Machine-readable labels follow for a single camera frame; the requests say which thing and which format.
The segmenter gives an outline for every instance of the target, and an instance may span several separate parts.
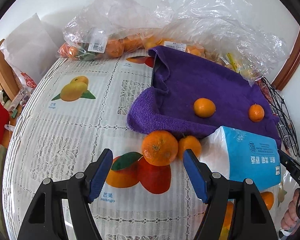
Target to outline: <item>wooden chair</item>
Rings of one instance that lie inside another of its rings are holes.
[[[4,90],[8,97],[13,100],[19,92],[19,87],[13,75],[10,65],[4,60],[4,55],[0,51],[0,90]]]

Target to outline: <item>brown wooden trim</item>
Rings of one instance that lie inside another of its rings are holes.
[[[274,79],[271,85],[275,87],[277,90],[282,90],[286,86],[290,78],[292,77],[293,73],[296,71],[299,64],[300,64],[300,31],[297,40],[293,46],[290,57],[287,59],[282,70],[280,70],[279,74]]]

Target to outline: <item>purple cloth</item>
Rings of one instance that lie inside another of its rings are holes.
[[[157,46],[149,55],[163,62],[154,75],[154,85],[144,90],[134,101],[128,113],[128,125],[137,132],[149,134],[166,130],[177,138],[193,135],[204,138],[224,125],[276,140],[281,139],[276,124],[279,118],[272,115],[268,101],[258,85],[250,87],[239,74],[182,51]],[[216,105],[209,118],[195,115],[193,104],[198,98],[208,98]],[[248,111],[259,104],[265,111],[261,122],[252,122]]]

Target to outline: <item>silver bolt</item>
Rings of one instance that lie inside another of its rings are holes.
[[[219,172],[214,172],[214,173],[212,173],[212,177],[214,177],[215,179],[220,179],[221,174]]]
[[[252,185],[253,184],[253,180],[252,179],[246,179],[246,183],[249,184],[249,185]]]
[[[77,179],[81,179],[81,178],[83,178],[83,176],[84,176],[84,173],[83,173],[83,172],[78,172],[78,173],[75,175],[75,177],[76,177]]]
[[[50,181],[51,181],[51,179],[49,179],[49,178],[45,178],[44,180],[43,180],[43,184],[44,185],[47,185],[47,184],[49,184],[50,183]]]

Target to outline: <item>human hand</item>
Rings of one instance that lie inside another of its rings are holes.
[[[296,204],[299,197],[300,188],[294,191],[293,199],[288,205],[288,210],[285,212],[281,220],[281,228],[284,230],[289,230],[290,227],[294,227],[298,221],[298,216],[296,212]]]

